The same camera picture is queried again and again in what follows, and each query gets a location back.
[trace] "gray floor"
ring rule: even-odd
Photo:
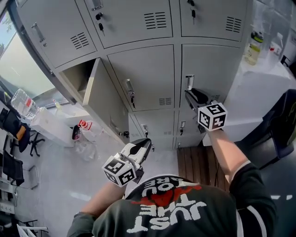
[[[101,167],[111,155],[123,148],[108,135],[98,143],[98,158],[84,161],[72,148],[63,148],[46,140],[38,145],[40,157],[29,155],[29,148],[15,156],[24,162],[24,169],[37,166],[40,184],[33,190],[18,188],[16,215],[22,221],[38,219],[47,226],[52,237],[64,237],[73,216],[106,182]],[[143,164],[142,181],[160,174],[178,174],[176,151],[150,152]],[[127,192],[133,187],[128,185]]]
[[[258,167],[276,157],[272,139],[251,150],[248,148],[242,150]],[[278,224],[274,237],[296,236],[296,150],[261,170],[261,175],[277,206]]]

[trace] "cable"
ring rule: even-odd
[[[218,170],[219,170],[220,164],[218,164],[217,170],[216,170],[216,174],[215,174],[215,187],[216,187],[216,181],[218,178]]]
[[[17,205],[18,205],[18,198],[19,198],[19,193],[17,191],[18,187],[19,186],[17,186],[14,190],[14,196],[15,196],[15,200],[13,200],[14,207],[17,207]]]

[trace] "wooden floor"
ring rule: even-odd
[[[218,161],[212,147],[179,148],[178,168],[179,176],[203,185],[215,185]],[[229,183],[222,169],[219,167],[216,187],[229,191]]]

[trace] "plastic bag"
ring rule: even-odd
[[[97,155],[97,147],[89,141],[75,142],[75,152],[85,161],[94,160]]]

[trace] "locker vent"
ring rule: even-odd
[[[241,31],[241,20],[233,17],[227,17],[225,29],[227,31],[239,33]]]
[[[167,20],[164,12],[144,14],[146,29],[166,28]]]
[[[169,106],[172,104],[172,98],[159,98],[159,105],[160,106]]]
[[[88,40],[87,40],[84,32],[82,32],[82,33],[80,33],[78,35],[75,35],[70,39],[71,39],[72,44],[74,45],[74,47],[76,49],[80,49],[80,48],[82,48],[84,46],[89,45]]]
[[[219,100],[219,98],[220,98],[220,95],[219,94],[217,94],[217,95],[212,95],[212,98],[214,99],[214,100]]]

